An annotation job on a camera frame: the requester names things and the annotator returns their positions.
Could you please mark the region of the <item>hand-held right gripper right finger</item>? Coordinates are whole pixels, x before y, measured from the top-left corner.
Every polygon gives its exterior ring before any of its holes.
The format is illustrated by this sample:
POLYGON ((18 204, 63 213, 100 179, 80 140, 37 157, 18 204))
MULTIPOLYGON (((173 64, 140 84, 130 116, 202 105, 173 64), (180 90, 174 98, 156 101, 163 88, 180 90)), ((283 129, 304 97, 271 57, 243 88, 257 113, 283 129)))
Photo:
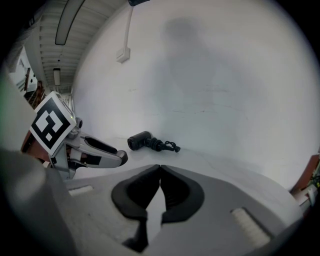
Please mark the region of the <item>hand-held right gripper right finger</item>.
POLYGON ((149 256, 267 255, 302 220, 293 199, 263 203, 227 181, 163 165, 166 210, 149 256))

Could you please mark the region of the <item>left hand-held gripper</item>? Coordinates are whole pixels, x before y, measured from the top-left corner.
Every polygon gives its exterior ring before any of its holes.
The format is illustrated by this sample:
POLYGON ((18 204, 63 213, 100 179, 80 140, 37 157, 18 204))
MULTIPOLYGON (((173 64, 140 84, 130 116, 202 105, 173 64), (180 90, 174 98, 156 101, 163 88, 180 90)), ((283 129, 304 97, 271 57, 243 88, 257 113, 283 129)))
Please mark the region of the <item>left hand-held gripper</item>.
POLYGON ((80 151, 80 127, 82 121, 58 92, 51 92, 35 109, 36 117, 30 127, 34 138, 29 155, 48 162, 63 179, 72 179, 76 169, 112 169, 128 161, 125 151, 90 136, 82 137, 84 142, 96 151, 80 151))

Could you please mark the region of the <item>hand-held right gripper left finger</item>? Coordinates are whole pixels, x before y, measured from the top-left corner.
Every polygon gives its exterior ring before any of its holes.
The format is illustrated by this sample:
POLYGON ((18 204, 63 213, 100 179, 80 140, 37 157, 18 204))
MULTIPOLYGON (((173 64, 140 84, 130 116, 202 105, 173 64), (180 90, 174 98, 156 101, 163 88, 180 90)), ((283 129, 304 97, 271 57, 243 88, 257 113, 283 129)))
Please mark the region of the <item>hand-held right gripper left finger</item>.
POLYGON ((66 220, 81 256, 141 253, 147 207, 160 186, 158 165, 65 182, 66 220))

